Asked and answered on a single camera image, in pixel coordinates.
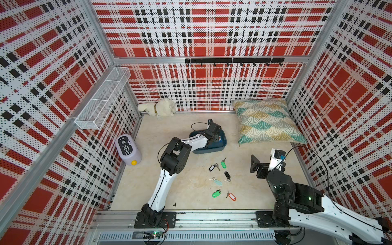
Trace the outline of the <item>black key tag with key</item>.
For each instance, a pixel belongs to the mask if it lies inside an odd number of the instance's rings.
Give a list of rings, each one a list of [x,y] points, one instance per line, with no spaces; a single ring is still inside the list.
[[[230,181],[231,181],[231,176],[230,176],[230,174],[229,174],[227,171],[225,171],[225,172],[224,172],[224,175],[225,175],[225,177],[227,178],[227,179],[226,179],[226,182],[230,182]]]

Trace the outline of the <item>green key tag with key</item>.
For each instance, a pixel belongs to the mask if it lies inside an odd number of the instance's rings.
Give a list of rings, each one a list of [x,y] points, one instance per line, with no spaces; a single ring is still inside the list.
[[[226,158],[224,158],[224,159],[221,161],[221,166],[222,166],[224,169],[227,168],[227,165],[226,165]]]

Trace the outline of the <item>black tag with white label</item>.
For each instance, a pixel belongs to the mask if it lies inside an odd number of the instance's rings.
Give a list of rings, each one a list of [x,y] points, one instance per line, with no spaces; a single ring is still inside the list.
[[[214,169],[218,169],[218,170],[220,171],[220,168],[219,168],[219,164],[218,164],[218,163],[215,163],[215,164],[211,165],[210,168],[209,168],[208,170],[211,172],[211,171],[213,171]]]

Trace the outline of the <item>red key tag with key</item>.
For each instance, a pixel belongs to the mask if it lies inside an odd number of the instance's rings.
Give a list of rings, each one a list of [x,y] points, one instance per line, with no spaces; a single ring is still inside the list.
[[[233,193],[231,193],[230,191],[227,192],[226,198],[230,198],[232,201],[237,200],[236,196]]]

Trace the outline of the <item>light mint key tag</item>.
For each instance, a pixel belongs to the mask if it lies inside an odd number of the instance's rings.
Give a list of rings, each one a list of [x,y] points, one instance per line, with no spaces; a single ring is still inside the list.
[[[210,180],[213,181],[218,186],[222,186],[223,185],[223,183],[220,180],[216,179],[215,177],[213,177]]]

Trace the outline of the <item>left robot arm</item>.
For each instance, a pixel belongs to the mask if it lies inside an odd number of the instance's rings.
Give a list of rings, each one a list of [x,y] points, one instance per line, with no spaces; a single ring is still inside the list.
[[[207,122],[208,128],[193,130],[189,138],[177,137],[166,145],[162,154],[158,154],[160,176],[154,193],[148,203],[144,204],[136,216],[134,228],[173,228],[175,227],[175,212],[165,212],[165,203],[170,188],[176,177],[184,170],[189,155],[200,149],[207,152],[221,151],[227,140],[223,137],[222,127],[211,119]]]

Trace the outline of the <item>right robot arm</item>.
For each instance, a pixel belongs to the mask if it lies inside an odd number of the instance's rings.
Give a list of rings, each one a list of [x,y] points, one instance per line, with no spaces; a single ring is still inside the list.
[[[390,245],[385,238],[385,218],[369,218],[334,202],[321,191],[295,183],[285,174],[285,152],[273,150],[269,163],[251,156],[250,172],[266,180],[275,198],[273,211],[256,217],[260,227],[302,227],[332,236],[351,245]]]

